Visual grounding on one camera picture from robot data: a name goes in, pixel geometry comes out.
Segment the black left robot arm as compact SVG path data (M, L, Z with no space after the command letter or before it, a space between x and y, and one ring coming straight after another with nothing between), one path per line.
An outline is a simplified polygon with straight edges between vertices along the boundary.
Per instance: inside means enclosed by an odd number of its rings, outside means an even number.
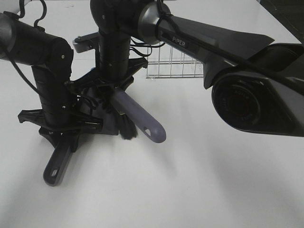
M21 22L17 14L1 13L0 58L14 66L41 102L41 109L22 110L19 122L40 126L40 134L55 148L66 144L71 152L76 151L84 129L102 123L100 118L79 110L81 102L94 110L97 101L70 79L73 57L65 39Z

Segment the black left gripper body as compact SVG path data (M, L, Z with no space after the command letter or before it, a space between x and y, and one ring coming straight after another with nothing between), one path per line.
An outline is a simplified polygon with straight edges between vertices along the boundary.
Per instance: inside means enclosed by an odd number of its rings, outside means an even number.
M54 133L98 133L104 125L103 118L77 110L61 110L57 114L43 109L22 110L18 114L18 120L20 123L33 123Z

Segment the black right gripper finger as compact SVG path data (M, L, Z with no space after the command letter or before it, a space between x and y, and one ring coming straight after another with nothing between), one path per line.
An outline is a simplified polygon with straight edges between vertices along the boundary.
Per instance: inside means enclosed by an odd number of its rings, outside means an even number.
M134 77L130 76L116 85L116 88L126 90L134 82Z
M97 97L99 98L102 107L108 107L110 104L110 96L112 89L109 86L97 86L96 87Z

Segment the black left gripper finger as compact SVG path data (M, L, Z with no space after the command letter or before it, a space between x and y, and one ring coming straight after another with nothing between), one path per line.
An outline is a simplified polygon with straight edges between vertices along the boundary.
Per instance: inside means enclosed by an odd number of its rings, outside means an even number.
M69 134L69 148L71 153L76 152L78 148L79 136L80 136L79 132L72 132Z
M58 144L58 133L55 132L39 132L39 134L50 142L56 148Z

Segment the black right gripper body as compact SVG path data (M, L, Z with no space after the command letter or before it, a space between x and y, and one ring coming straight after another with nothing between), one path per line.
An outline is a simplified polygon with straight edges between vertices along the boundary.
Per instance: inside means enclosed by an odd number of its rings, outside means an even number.
M144 57L131 58L122 62L98 62L85 75L74 81L66 81L65 87L76 95L86 95L97 86L109 86L111 89L126 78L133 76L141 68L147 68L148 61Z

